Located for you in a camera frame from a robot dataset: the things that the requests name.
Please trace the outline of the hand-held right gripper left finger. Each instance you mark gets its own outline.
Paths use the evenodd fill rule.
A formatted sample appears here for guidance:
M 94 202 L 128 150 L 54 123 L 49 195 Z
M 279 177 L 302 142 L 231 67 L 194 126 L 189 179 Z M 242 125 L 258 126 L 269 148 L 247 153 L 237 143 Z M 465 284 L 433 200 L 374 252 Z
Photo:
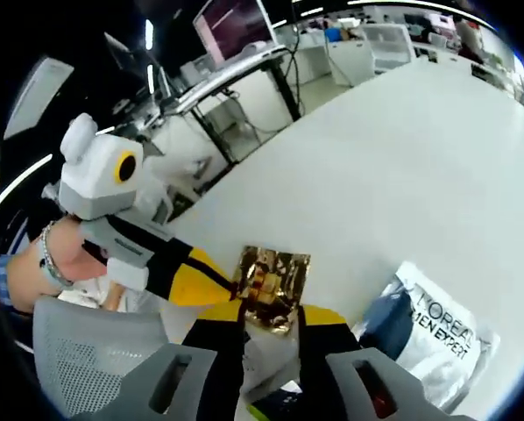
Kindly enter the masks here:
M 243 384 L 244 309 L 203 311 L 180 345 L 166 344 L 121 383 L 122 419 L 232 419 Z

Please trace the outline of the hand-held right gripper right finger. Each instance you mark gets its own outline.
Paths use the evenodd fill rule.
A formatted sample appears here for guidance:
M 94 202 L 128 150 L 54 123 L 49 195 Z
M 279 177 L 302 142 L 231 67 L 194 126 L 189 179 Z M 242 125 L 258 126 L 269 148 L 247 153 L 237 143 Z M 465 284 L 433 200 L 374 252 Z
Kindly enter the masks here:
M 421 383 L 375 348 L 362 348 L 333 310 L 299 310 L 306 419 L 440 419 Z

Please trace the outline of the person's left hand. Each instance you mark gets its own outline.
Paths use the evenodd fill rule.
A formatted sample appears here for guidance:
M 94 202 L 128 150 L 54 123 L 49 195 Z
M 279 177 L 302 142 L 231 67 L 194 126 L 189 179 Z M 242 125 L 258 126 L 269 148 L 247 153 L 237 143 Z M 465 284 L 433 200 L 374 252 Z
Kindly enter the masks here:
M 70 217 L 55 222 L 47 236 L 46 245 L 53 263 L 60 274 L 71 282 L 107 274 L 106 266 L 83 249 L 83 242 L 79 222 Z

